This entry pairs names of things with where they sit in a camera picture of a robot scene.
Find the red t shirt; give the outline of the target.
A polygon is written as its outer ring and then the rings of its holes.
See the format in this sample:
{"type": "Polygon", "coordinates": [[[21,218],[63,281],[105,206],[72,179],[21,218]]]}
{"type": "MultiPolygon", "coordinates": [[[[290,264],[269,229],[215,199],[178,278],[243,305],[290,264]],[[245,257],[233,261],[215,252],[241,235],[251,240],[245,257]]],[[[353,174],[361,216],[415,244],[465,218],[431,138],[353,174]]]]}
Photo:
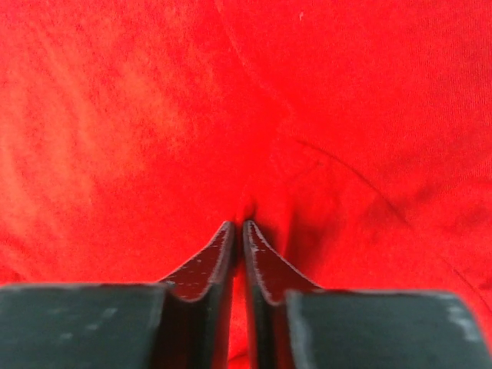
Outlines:
{"type": "Polygon", "coordinates": [[[491,333],[489,1],[3,1],[1,282],[147,282],[253,219],[491,333]]]}

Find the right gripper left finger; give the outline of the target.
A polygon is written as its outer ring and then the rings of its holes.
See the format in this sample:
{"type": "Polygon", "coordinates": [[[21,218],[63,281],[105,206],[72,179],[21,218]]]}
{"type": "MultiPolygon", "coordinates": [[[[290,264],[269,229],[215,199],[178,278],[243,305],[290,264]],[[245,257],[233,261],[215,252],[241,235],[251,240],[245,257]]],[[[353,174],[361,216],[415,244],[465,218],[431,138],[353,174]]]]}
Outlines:
{"type": "Polygon", "coordinates": [[[3,368],[224,368],[234,225],[163,280],[10,284],[1,289],[3,368]]]}

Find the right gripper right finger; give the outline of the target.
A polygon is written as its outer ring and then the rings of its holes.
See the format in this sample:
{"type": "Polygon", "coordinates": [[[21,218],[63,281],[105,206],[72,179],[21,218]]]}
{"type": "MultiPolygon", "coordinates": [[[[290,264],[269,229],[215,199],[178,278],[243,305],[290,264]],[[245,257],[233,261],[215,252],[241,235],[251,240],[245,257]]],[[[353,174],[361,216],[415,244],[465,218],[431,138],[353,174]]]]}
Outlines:
{"type": "Polygon", "coordinates": [[[253,368],[489,368],[491,352],[454,294],[328,290],[242,227],[253,368]]]}

